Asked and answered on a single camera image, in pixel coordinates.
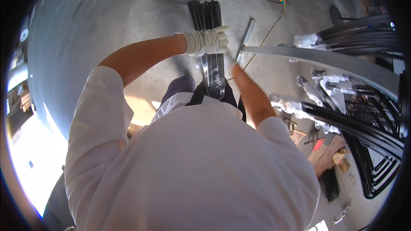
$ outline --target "hand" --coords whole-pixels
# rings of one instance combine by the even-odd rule
[[[228,40],[224,33],[228,26],[220,26],[214,29],[194,31],[191,33],[177,32],[185,37],[187,50],[184,55],[202,56],[203,54],[224,54],[227,53]]]

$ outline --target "bundle of black rods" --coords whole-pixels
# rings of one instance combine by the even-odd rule
[[[191,0],[187,5],[195,31],[221,26],[221,10],[217,1],[201,3]],[[201,74],[208,96],[222,99],[225,91],[223,54],[205,54],[201,57],[201,64]]]
[[[388,14],[381,14],[337,25],[318,34],[322,43],[337,53],[402,59],[392,24]]]

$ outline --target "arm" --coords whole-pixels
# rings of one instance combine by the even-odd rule
[[[243,104],[256,127],[268,117],[277,116],[265,93],[238,64],[233,66],[231,74],[240,90]]]
[[[116,70],[126,87],[157,63],[171,56],[184,54],[186,49],[187,44],[182,34],[146,40],[115,51],[98,66]]]
[[[228,26],[222,26],[212,30],[182,32],[170,37],[130,44],[109,55],[98,66],[116,70],[126,87],[148,69],[171,56],[226,53],[228,40],[224,31],[227,29]]]

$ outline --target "white shirt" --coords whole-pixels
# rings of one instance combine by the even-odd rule
[[[270,117],[255,130],[210,102],[174,109],[128,141],[121,76],[95,68],[64,172],[77,228],[305,230],[320,187],[285,124]]]

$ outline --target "metal bar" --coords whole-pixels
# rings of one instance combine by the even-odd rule
[[[355,20],[357,20],[358,18],[347,18],[347,17],[341,17],[340,19],[341,19],[341,20],[355,21]]]
[[[398,75],[355,56],[296,47],[243,47],[241,51],[284,56],[284,60],[287,61],[292,58],[322,68],[335,68],[362,80],[390,97],[394,102],[398,98]]]
[[[256,21],[253,18],[251,18],[248,24],[247,32],[244,35],[243,41],[241,42],[241,46],[237,53],[237,63],[238,64],[241,64],[241,62],[243,61],[243,57],[244,57],[244,54],[241,52],[241,48],[244,46],[248,46],[248,43],[250,42],[250,39],[251,39],[251,35],[254,32],[255,25],[256,25]]]
[[[363,165],[364,160],[362,159],[360,153],[361,145],[358,143],[358,140],[351,136],[351,134],[349,134],[348,132],[341,131],[341,134],[345,138],[345,141],[347,142],[347,145],[350,148],[351,153],[353,155],[354,161],[357,164],[358,174],[360,175],[360,181],[364,197],[367,199],[371,199],[372,180],[370,180],[367,176],[367,169]]]
[[[387,158],[385,157],[384,159],[381,160],[381,162],[377,164],[377,166],[374,167],[374,172],[377,172],[386,162],[387,162]]]

